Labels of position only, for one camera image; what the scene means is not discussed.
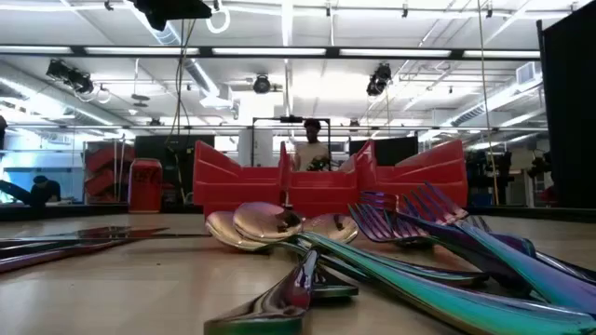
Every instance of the man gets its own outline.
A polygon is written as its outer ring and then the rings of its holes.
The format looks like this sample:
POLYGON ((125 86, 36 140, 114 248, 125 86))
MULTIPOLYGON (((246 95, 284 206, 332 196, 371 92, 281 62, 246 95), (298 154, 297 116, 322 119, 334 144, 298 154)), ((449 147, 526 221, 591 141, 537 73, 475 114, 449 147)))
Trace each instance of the man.
POLYGON ((31 206, 44 206, 46 202, 61 201, 60 185, 56 181, 49 181, 46 176, 34 178, 31 188, 31 206))
POLYGON ((4 136, 8 127, 7 121, 0 115, 0 150, 4 150, 4 136))
POLYGON ((307 144, 296 145, 294 155, 295 171, 318 171, 329 164, 329 149, 318 141, 320 122, 315 119, 305 121, 307 144))

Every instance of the stage light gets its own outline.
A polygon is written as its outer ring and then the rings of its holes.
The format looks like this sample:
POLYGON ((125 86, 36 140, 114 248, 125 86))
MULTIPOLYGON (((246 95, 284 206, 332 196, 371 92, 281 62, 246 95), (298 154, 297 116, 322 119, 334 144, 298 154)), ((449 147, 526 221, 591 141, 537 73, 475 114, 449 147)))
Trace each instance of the stage light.
POLYGON ((257 75, 257 79, 254 81, 252 85, 252 90, 256 94, 265 94, 271 90, 271 83, 269 82, 268 77, 265 74, 257 75))
POLYGON ((211 8, 200 0, 129 0, 145 14, 153 29, 163 32, 168 20, 208 19, 211 8))
POLYGON ((62 81, 77 93, 86 94, 93 91, 91 75, 70 68, 63 60, 51 60, 46 75, 56 81, 62 81))
POLYGON ((379 65, 374 74, 371 75, 371 81, 366 86, 366 93, 370 97, 379 96, 391 82, 391 75, 389 64, 379 65))

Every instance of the table surface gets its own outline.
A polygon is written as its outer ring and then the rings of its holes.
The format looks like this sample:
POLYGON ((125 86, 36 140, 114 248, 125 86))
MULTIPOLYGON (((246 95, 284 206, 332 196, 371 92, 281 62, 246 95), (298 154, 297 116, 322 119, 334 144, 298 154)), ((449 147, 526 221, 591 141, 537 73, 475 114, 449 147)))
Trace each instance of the table surface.
MULTIPOLYGON (((485 217, 499 233, 530 238, 537 249, 596 269, 596 224, 485 217)), ((204 233, 193 214, 113 215, 0 224, 0 236, 67 233, 107 225, 170 227, 204 233)), ((403 250, 360 235, 353 246, 396 259, 474 270, 441 247, 403 250)), ((296 263, 285 250, 243 253, 214 238, 142 241, 98 254, 0 275, 0 328, 9 334, 202 334, 203 323, 267 291, 296 263)), ((375 288, 341 304, 316 305, 307 334, 459 334, 375 288)))

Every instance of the ceiling beam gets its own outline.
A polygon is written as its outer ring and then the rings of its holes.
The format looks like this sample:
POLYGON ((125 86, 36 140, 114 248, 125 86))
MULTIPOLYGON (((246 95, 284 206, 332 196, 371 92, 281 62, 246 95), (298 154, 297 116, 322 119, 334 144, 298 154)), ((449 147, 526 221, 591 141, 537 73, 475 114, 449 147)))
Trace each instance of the ceiling beam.
MULTIPOLYGON (((0 55, 59 58, 178 59, 179 47, 0 45, 0 55)), ((482 60, 481 51, 412 47, 207 47, 189 46, 187 59, 482 60)), ((485 49, 486 61, 538 61, 535 49, 485 49)))

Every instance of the red plastic structure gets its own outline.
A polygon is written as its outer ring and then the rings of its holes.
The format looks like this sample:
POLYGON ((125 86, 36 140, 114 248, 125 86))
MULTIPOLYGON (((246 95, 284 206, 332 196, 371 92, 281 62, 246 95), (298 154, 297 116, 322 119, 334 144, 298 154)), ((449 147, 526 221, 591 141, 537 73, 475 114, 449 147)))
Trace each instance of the red plastic structure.
POLYGON ((158 213, 163 169, 156 159, 137 158, 130 166, 129 212, 158 213))
POLYGON ((290 159, 283 142, 278 167, 241 167, 202 141, 195 148, 193 203, 203 207, 205 217, 245 202, 285 202, 290 159))
POLYGON ((427 181, 458 206, 467 203, 466 164, 461 141, 443 144, 395 167, 378 167, 373 153, 374 142, 369 141, 339 171, 293 172, 283 142, 278 166, 257 168, 241 167, 198 141, 193 202, 202 206, 207 216, 213 211, 236 210, 245 202, 283 205, 287 193, 293 210, 306 217, 325 213, 349 215, 347 204, 357 203, 363 191, 408 194, 427 181))
POLYGON ((409 194, 425 181, 439 188, 460 207, 467 203, 467 174, 462 141, 451 141, 412 156, 394 167, 378 167, 374 141, 356 154, 360 191, 409 194))
POLYGON ((288 193, 293 210, 306 217, 349 215, 347 204, 359 195, 354 159, 350 157, 339 171, 291 172, 288 193))

